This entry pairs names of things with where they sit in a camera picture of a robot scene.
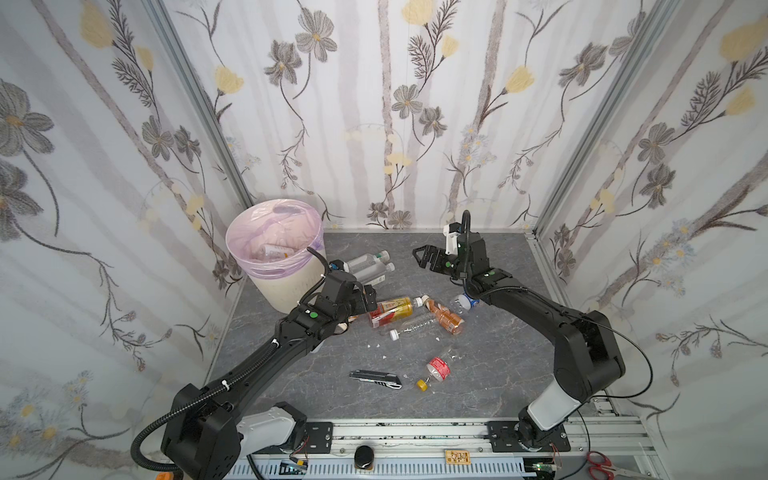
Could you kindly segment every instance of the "gray tabletop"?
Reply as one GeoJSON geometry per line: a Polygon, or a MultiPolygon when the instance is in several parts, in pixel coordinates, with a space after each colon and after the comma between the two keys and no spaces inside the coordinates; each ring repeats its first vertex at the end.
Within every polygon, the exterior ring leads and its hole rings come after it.
{"type": "MultiPolygon", "coordinates": [[[[492,266],[547,293],[522,234],[485,233],[483,238],[492,266]]],[[[379,300],[428,294],[448,302],[461,292],[447,276],[418,268],[412,257],[412,249],[421,245],[443,245],[441,233],[327,233],[325,240],[329,260],[389,251],[396,271],[376,285],[379,300]]],[[[281,316],[248,282],[211,378],[264,343],[281,316]]],[[[552,345],[521,320],[485,304],[467,314],[465,321],[458,336],[436,327],[398,341],[380,335],[366,319],[356,321],[349,331],[328,339],[317,353],[288,368],[245,414],[285,401],[315,419],[517,416],[552,380],[552,345]],[[426,363],[448,345],[460,357],[450,365],[451,374],[444,382],[430,382],[427,392],[417,389],[415,382],[427,376],[426,363]],[[392,390],[350,379],[354,369],[395,373],[404,386],[392,390]]]]}

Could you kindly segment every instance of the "black round object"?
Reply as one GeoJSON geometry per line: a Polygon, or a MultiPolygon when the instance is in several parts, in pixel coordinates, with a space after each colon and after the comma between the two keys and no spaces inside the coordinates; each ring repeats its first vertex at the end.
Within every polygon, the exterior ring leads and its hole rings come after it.
{"type": "Polygon", "coordinates": [[[355,468],[370,470],[373,468],[373,449],[362,445],[355,450],[355,468]]]}

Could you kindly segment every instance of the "utility knife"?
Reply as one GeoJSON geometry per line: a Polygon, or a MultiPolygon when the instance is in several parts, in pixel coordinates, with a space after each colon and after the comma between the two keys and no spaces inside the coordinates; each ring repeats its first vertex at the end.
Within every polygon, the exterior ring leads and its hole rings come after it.
{"type": "Polygon", "coordinates": [[[353,370],[349,372],[351,379],[357,379],[361,382],[373,382],[384,385],[390,389],[399,390],[402,388],[402,382],[394,373],[373,372],[372,370],[353,370]]]}

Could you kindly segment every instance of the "wall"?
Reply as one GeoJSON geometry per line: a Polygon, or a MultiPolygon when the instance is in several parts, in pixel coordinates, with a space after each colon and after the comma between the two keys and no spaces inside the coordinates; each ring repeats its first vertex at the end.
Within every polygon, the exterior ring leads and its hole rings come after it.
{"type": "Polygon", "coordinates": [[[165,1],[254,199],[376,230],[532,227],[652,3],[165,1]]]}
{"type": "Polygon", "coordinates": [[[128,447],[210,368],[242,207],[141,4],[3,2],[0,45],[3,476],[146,478],[128,447]]]}
{"type": "MultiPolygon", "coordinates": [[[[619,402],[677,480],[768,466],[766,14],[683,2],[540,238],[572,303],[651,358],[650,390],[619,402]]],[[[648,380],[623,351],[616,395],[648,380]]]]}

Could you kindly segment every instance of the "red bottle label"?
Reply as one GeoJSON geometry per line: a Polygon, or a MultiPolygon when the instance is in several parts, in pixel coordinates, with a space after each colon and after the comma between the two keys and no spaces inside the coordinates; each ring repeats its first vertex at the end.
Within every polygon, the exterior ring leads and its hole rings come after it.
{"type": "Polygon", "coordinates": [[[433,358],[429,365],[435,367],[435,370],[437,370],[437,373],[442,377],[443,380],[445,380],[445,377],[448,376],[448,374],[451,372],[448,364],[443,362],[442,359],[438,357],[433,358]]]}

